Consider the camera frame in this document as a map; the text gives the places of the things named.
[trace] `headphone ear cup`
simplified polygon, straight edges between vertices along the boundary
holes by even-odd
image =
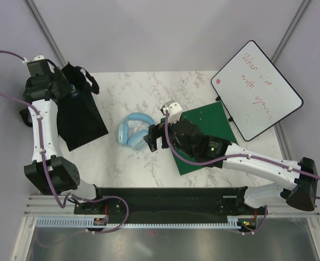
[[[138,133],[136,133],[130,140],[127,142],[129,147],[133,148],[134,150],[140,150],[144,147],[146,142],[144,141],[143,137],[148,134],[147,129],[142,129]]]

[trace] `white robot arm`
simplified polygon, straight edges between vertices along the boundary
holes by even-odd
[[[181,112],[181,106],[174,101],[162,107],[162,113],[168,117],[171,144],[168,144],[164,123],[150,126],[149,134],[144,140],[151,151],[157,149],[156,139],[162,137],[162,148],[173,145],[195,158],[200,165],[243,171],[272,181],[269,185],[241,188],[243,203],[252,208],[286,201],[290,206],[300,210],[314,210],[317,181],[296,172],[303,170],[317,175],[312,159],[303,158],[297,162],[274,159],[248,151],[227,140],[201,133],[198,126],[181,119]]]

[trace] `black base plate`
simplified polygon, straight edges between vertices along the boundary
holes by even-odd
[[[122,197],[130,208],[127,223],[226,223],[227,216],[254,215],[254,209],[238,207],[240,188],[98,188],[98,197]],[[75,214],[104,215],[108,204],[110,223],[120,223],[126,207],[111,199],[100,204],[82,204]],[[264,208],[257,210],[264,214]]]

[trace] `gray wall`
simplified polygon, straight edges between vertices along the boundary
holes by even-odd
[[[54,59],[22,0],[0,0],[0,49],[30,59],[38,54]],[[21,97],[29,77],[20,59],[0,54],[0,90]],[[9,260],[28,195],[35,191],[23,173],[32,157],[32,130],[18,114],[20,105],[0,97],[0,260]]]
[[[304,99],[304,106],[282,123],[292,154],[313,158],[320,175],[320,0],[312,1],[277,67]]]
[[[33,2],[67,60],[134,72],[217,70],[251,39],[271,56],[302,1]]]

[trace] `black cable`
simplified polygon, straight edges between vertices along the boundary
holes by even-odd
[[[46,59],[46,60],[47,60],[47,62],[48,62],[49,64],[51,64],[54,68],[58,68],[57,65],[56,65],[52,60],[49,60],[49,59]]]

